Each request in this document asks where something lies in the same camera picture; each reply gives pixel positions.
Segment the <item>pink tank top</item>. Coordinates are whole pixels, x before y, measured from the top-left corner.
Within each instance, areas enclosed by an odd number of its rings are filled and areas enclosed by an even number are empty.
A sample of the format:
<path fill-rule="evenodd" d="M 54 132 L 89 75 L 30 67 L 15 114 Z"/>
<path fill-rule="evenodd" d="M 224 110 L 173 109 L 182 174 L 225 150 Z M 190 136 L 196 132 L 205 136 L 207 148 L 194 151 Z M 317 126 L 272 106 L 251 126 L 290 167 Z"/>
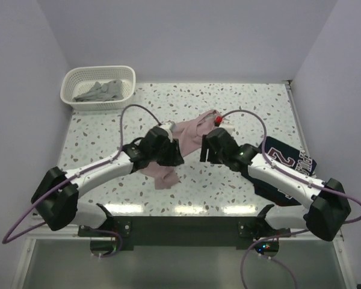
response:
<path fill-rule="evenodd" d="M 192 120 L 176 124 L 173 137 L 179 140 L 183 157 L 202 147 L 202 137 L 215 127 L 215 120 L 221 114 L 217 110 L 209 110 Z M 141 173 L 153 178 L 156 190 L 169 189 L 180 182 L 175 167 L 164 167 L 151 162 Z"/>

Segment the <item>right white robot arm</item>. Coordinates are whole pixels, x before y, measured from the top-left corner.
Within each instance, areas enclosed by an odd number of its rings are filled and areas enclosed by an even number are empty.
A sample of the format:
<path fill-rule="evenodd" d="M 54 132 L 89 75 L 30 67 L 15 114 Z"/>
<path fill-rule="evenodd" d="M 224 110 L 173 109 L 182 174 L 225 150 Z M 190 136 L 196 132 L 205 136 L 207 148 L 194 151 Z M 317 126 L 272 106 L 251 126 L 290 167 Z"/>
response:
<path fill-rule="evenodd" d="M 266 188 L 264 198 L 275 205 L 256 221 L 256 230 L 264 237 L 277 229 L 307 229 L 324 241 L 332 241 L 350 215 L 350 204 L 338 180 L 322 181 L 276 160 L 267 161 L 261 149 L 238 145 L 223 128 L 202 137 L 200 159 L 223 164 L 253 185 Z"/>

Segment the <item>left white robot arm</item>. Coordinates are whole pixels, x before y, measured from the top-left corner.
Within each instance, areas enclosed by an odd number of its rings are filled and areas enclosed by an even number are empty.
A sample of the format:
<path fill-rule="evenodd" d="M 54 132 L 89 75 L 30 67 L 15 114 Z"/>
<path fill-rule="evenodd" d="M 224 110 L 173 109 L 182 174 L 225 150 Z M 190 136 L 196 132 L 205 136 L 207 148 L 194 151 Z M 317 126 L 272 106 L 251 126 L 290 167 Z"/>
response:
<path fill-rule="evenodd" d="M 183 164 L 179 141 L 173 132 L 174 123 L 164 123 L 151 128 L 139 144 L 125 144 L 120 152 L 108 158 L 66 171 L 52 168 L 45 174 L 31 203 L 52 231 L 79 225 L 106 236 L 113 228 L 111 213 L 101 204 L 82 202 L 80 198 L 112 179 L 145 169 L 154 161 L 166 167 Z"/>

